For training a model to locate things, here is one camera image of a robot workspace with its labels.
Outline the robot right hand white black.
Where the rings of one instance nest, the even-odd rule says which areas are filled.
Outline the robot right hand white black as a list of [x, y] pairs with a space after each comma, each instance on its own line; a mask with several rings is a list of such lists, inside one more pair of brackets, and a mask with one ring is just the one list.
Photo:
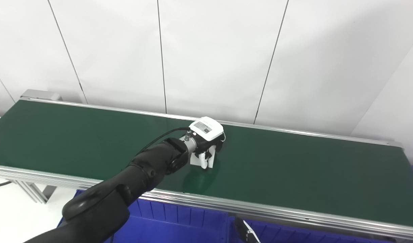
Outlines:
[[251, 226], [242, 218], [234, 218], [234, 227], [240, 240], [245, 243], [260, 243], [259, 237], [256, 235]]

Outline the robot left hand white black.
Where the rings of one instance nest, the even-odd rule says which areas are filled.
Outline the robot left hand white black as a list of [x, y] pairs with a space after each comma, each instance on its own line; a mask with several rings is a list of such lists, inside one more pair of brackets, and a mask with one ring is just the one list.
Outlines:
[[211, 117], [201, 117], [189, 125], [184, 137], [191, 154], [190, 164], [207, 170], [213, 168], [215, 155], [221, 151], [226, 140], [223, 126]]

